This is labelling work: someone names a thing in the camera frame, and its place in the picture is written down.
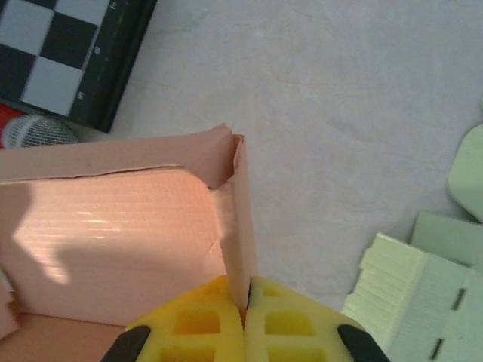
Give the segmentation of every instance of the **red object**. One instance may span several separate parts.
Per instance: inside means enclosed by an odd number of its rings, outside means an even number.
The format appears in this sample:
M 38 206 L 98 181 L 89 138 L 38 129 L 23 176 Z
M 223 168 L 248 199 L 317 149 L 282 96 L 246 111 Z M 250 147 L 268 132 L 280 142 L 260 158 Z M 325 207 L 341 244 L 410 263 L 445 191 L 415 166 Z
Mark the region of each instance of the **red object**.
M 20 117 L 24 113 L 21 111 L 17 111 L 16 109 L 4 106 L 3 104 L 0 104 L 0 148 L 3 149 L 2 145 L 2 132 L 5 129 L 5 126 L 7 123 L 12 119 L 16 117 Z

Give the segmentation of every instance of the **black rubber tip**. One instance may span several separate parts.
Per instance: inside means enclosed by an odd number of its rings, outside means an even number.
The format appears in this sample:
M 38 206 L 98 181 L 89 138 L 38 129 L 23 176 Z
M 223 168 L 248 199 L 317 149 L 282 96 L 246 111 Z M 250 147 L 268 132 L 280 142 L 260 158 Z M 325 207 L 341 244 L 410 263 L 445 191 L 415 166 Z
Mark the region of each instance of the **black rubber tip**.
M 364 330 L 341 324 L 337 332 L 354 362 L 390 362 L 374 338 Z
M 100 362 L 136 362 L 151 333 L 148 326 L 138 326 L 121 334 Z

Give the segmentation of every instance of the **cardboard box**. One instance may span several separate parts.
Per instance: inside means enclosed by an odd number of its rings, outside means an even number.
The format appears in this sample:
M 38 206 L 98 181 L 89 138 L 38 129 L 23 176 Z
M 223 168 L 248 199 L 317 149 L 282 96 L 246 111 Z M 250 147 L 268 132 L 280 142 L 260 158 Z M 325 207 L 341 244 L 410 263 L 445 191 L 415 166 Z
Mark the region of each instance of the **cardboard box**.
M 257 273 L 246 145 L 202 133 L 0 152 L 2 362 L 99 361 L 122 326 L 228 274 Z

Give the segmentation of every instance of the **table surface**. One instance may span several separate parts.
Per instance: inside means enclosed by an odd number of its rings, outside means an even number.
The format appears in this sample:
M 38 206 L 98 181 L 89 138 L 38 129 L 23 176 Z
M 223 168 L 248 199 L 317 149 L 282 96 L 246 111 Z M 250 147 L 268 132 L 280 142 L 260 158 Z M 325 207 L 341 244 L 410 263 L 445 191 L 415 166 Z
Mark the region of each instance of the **table surface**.
M 482 95 L 479 0 L 163 0 L 109 137 L 246 134 L 262 273 L 340 308 L 376 232 L 464 216 Z

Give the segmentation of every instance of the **checkerboard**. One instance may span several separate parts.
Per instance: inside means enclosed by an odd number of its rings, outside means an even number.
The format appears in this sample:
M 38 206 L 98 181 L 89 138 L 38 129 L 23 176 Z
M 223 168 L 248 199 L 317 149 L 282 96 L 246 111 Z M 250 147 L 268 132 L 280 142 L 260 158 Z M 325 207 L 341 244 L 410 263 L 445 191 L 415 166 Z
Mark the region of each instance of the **checkerboard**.
M 105 116 L 101 108 L 112 109 L 113 105 L 101 98 L 120 100 L 119 90 L 106 89 L 103 84 L 115 78 L 112 59 L 116 63 L 126 58 L 134 61 L 116 42 L 131 39 L 130 32 L 138 29 L 139 17 L 146 12 L 139 6 L 131 8 L 130 3 L 0 0 L 0 101 L 84 124 L 92 123 L 92 117 Z

